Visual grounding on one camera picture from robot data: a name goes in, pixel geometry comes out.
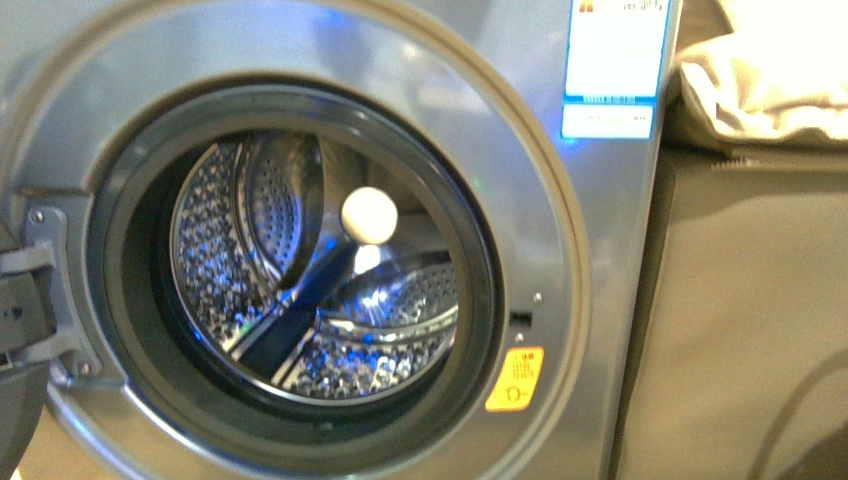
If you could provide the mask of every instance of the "door hinge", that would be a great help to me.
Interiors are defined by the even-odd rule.
[[[0,278],[11,279],[26,273],[36,277],[47,275],[49,281],[39,283],[47,286],[50,308],[44,311],[53,312],[56,330],[46,338],[13,345],[5,352],[5,360],[0,361],[0,371],[16,371],[62,357],[71,376],[95,375],[102,364],[88,341],[71,292],[67,217],[57,208],[43,207],[34,210],[28,218],[25,236],[29,246],[0,254]],[[21,295],[10,293],[8,298]]]

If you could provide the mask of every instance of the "washing machine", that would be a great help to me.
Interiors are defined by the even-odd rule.
[[[0,476],[605,477],[679,3],[0,2]]]

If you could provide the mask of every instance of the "stainless steel drum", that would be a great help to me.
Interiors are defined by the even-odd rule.
[[[322,152],[336,165],[380,168],[327,143],[290,131],[212,143],[174,204],[170,263],[191,331],[227,368],[286,399],[338,406],[387,397],[437,365],[450,350],[458,300],[443,240],[404,256],[397,244],[395,253],[371,245],[375,252],[332,228],[340,202],[330,196],[361,182],[334,178],[358,168],[325,169]],[[415,205],[385,172],[371,176]],[[341,253],[327,254],[333,245]],[[369,252],[379,264],[363,269]],[[311,305],[295,300],[306,297]]]

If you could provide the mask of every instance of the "sticker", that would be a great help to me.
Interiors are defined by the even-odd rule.
[[[573,2],[563,137],[650,138],[670,8],[671,0]]]
[[[542,347],[511,348],[506,352],[501,374],[486,400],[489,412],[520,412],[530,405],[545,349]]]

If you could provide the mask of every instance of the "washing machine door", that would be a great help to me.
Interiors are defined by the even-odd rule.
[[[46,396],[47,363],[25,357],[54,331],[32,274],[46,267],[47,251],[19,247],[0,223],[0,478],[9,478],[21,459]]]
[[[517,476],[589,295],[517,92],[400,2],[127,5],[10,121],[9,210],[61,257],[63,423],[129,477]]]

